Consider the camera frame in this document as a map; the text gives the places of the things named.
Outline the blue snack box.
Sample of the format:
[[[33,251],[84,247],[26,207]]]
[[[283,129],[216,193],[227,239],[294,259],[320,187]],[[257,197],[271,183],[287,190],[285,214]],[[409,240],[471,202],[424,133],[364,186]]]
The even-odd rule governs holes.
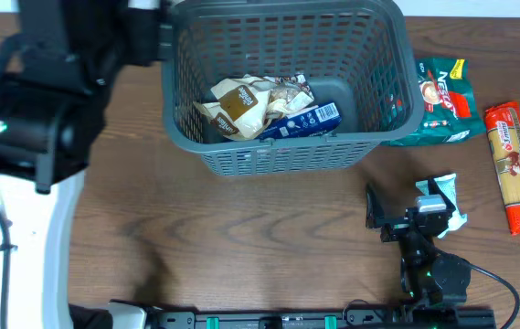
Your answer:
[[[341,113],[333,102],[313,106],[271,123],[258,139],[287,139],[314,137],[334,130],[342,121]]]

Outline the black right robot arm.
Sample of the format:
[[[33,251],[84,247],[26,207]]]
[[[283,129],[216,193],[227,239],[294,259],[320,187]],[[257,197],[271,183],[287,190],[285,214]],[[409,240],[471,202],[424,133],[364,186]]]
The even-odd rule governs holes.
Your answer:
[[[366,187],[366,227],[380,233],[384,243],[396,242],[401,255],[400,275],[405,292],[416,302],[447,307],[466,302],[471,270],[460,260],[440,253],[433,240],[449,228],[455,205],[428,181],[429,193],[401,217],[385,214],[372,186]]]

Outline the orange spaghetti packet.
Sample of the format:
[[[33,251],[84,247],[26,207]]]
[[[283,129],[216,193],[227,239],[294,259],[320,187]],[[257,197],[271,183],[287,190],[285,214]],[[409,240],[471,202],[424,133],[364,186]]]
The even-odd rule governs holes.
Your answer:
[[[520,234],[520,107],[515,101],[485,112],[484,122],[510,232]]]

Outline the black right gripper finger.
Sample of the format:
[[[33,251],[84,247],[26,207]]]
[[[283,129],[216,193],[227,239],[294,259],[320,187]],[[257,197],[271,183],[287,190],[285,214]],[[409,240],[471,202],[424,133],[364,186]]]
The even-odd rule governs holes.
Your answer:
[[[428,184],[428,190],[429,190],[429,195],[430,196],[432,196],[432,195],[440,196],[442,198],[442,200],[443,200],[443,203],[446,206],[446,210],[447,211],[454,211],[455,210],[455,205],[446,196],[446,194],[439,188],[439,185],[438,185],[438,183],[436,182],[436,180],[434,178],[429,178],[427,180],[427,184]]]
[[[381,228],[384,225],[385,212],[377,200],[371,185],[366,185],[366,227]]]

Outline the dried mushroom pouch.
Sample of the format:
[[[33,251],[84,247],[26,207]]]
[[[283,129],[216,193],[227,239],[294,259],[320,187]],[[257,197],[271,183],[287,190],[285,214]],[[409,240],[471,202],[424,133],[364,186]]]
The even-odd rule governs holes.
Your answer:
[[[223,79],[211,88],[215,102],[203,107],[215,119],[226,117],[242,134],[254,134],[266,121],[309,107],[314,96],[303,75]]]
[[[224,137],[233,141],[248,141],[257,138],[272,122],[265,113],[253,112],[241,119],[232,120],[218,102],[199,103],[193,105],[208,122]]]

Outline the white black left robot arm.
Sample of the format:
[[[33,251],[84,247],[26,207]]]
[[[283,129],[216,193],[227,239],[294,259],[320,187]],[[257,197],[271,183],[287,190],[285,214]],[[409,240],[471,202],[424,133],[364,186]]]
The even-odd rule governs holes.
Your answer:
[[[68,297],[72,222],[119,72],[159,58],[164,0],[20,0],[0,44],[0,328],[111,328]]]

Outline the green Nescafe bag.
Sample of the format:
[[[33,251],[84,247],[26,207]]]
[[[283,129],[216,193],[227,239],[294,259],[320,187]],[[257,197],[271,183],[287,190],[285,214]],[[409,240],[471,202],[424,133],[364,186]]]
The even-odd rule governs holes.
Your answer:
[[[409,147],[462,143],[486,132],[464,58],[419,58],[423,116],[418,128],[386,146]]]

